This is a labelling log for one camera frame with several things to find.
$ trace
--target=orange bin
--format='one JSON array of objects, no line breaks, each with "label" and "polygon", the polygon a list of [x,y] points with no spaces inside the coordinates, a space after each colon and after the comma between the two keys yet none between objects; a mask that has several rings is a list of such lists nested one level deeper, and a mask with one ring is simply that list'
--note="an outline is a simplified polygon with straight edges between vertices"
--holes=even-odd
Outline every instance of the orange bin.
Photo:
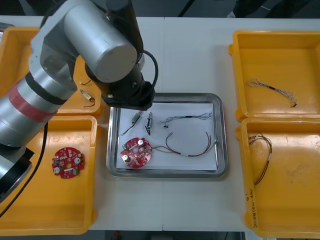
[{"label": "orange bin", "polygon": [[[249,144],[262,133],[266,142]],[[246,118],[236,129],[246,197],[245,224],[262,238],[320,238],[320,119]]]},{"label": "orange bin", "polygon": [[[320,31],[236,31],[235,78],[245,224],[263,238],[320,238]],[[292,102],[251,79],[283,91]],[[272,143],[249,144],[261,133]]]},{"label": "orange bin", "polygon": [[[320,31],[236,31],[229,46],[239,121],[244,118],[320,118]],[[293,93],[298,104],[256,78]]]},{"label": "orange bin", "polygon": [[[29,72],[28,60],[31,55],[31,40],[38,33],[38,27],[9,27],[2,36],[0,44],[0,97]],[[89,93],[95,99],[95,105],[88,101],[80,91],[73,96],[58,110],[57,115],[92,115],[100,116],[104,110],[100,89],[91,81],[85,71],[85,62],[78,57],[75,63],[73,80],[78,89]]]},{"label": "orange bin", "polygon": [[[65,235],[85,233],[96,219],[94,180],[96,144],[101,132],[93,116],[55,116],[48,123],[48,135],[42,162],[28,186],[0,218],[0,236]],[[27,147],[37,164],[43,131]],[[64,147],[83,153],[84,169],[78,176],[62,179],[53,173],[51,160]],[[24,181],[0,204],[8,205]]]}]

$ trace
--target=cable bundle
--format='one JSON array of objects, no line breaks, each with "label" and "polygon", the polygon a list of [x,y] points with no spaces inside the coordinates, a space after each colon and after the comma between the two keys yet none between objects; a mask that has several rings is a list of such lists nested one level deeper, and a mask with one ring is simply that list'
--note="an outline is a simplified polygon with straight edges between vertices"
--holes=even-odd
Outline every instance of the cable bundle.
[{"label": "cable bundle", "polygon": [[292,103],[293,103],[293,106],[292,106],[292,107],[293,107],[293,108],[294,108],[295,106],[297,106],[297,104],[298,104],[298,101],[294,98],[294,94],[293,94],[292,91],[283,91],[283,90],[281,90],[281,89],[279,89],[279,88],[275,88],[275,87],[273,87],[273,86],[270,86],[270,85],[268,85],[268,84],[265,84],[265,83],[263,83],[263,82],[260,82],[260,81],[258,81],[256,78],[253,78],[253,79],[247,81],[246,84],[247,84],[249,87],[252,87],[252,88],[256,88],[256,87],[267,87],[267,88],[269,88],[269,89],[275,90],[276,92],[278,92],[278,93],[280,93],[280,94],[285,95],[288,99],[290,99],[290,100],[292,101]]},{"label": "cable bundle", "polygon": [[265,136],[263,136],[261,133],[260,134],[255,134],[251,137],[249,137],[250,140],[252,140],[251,142],[249,142],[250,145],[254,144],[257,140],[263,140],[266,142],[266,144],[268,145],[268,149],[269,149],[269,155],[268,155],[268,159],[263,167],[262,172],[259,174],[259,176],[257,177],[257,179],[254,182],[254,185],[257,185],[261,182],[261,180],[264,178],[266,172],[267,172],[267,168],[270,162],[270,158],[272,155],[272,143],[271,140]]},{"label": "cable bundle", "polygon": [[207,120],[212,116],[212,112],[206,112],[201,115],[190,115],[190,116],[170,116],[167,117],[165,121],[161,121],[160,123],[164,124],[165,128],[168,128],[167,123],[177,119],[200,119]]}]

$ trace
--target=stainless steel tray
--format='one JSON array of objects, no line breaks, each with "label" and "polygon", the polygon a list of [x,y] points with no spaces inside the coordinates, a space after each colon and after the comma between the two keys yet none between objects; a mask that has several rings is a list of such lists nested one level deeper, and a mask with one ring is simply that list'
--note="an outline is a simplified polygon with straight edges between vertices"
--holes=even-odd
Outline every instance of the stainless steel tray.
[{"label": "stainless steel tray", "polygon": [[116,168],[120,108],[111,107],[106,167],[115,177],[136,178],[217,178],[228,168],[227,142],[224,109],[221,99],[212,93],[156,93],[155,103],[212,103],[213,123],[217,144],[215,145],[217,170],[159,170],[159,169],[124,169]]}]

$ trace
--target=red circuit board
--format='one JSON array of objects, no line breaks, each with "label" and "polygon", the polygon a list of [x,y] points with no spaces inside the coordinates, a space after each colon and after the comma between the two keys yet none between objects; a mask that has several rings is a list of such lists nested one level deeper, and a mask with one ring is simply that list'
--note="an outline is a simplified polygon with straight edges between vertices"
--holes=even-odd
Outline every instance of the red circuit board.
[{"label": "red circuit board", "polygon": [[73,147],[64,147],[55,153],[51,163],[54,175],[71,179],[85,168],[85,156]]},{"label": "red circuit board", "polygon": [[[143,141],[142,145],[138,144],[139,140]],[[124,150],[121,152],[121,158],[128,167],[141,168],[151,159],[152,147],[144,137],[141,139],[138,137],[132,138],[122,147]]]}]

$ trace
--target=white table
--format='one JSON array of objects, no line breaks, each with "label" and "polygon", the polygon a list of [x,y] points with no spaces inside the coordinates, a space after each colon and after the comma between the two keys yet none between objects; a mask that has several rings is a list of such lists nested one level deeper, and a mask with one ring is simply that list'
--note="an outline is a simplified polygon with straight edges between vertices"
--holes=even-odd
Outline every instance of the white table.
[{"label": "white table", "polygon": [[[41,17],[0,16],[0,22],[38,26]],[[235,84],[228,45],[235,30],[320,30],[320,19],[139,17],[144,48],[156,57],[158,92],[217,94],[224,104],[229,167],[219,179],[114,178],[105,168],[106,136],[98,150],[92,230],[248,231]],[[144,78],[154,68],[146,57]]]}]

